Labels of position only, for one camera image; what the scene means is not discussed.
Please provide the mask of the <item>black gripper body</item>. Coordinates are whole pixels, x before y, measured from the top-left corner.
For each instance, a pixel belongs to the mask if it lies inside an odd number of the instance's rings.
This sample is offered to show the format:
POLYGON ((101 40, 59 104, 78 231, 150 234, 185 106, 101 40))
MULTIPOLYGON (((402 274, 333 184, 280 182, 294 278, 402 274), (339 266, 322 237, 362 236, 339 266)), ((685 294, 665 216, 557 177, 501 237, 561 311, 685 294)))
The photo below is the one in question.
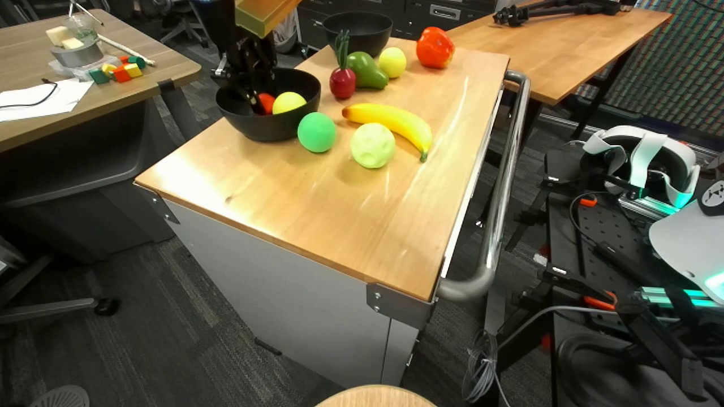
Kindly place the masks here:
POLYGON ((231 30, 213 37, 220 50, 220 64, 213 80, 240 94, 257 94, 271 85, 275 69, 275 45, 271 37, 255 37, 245 30, 231 30))

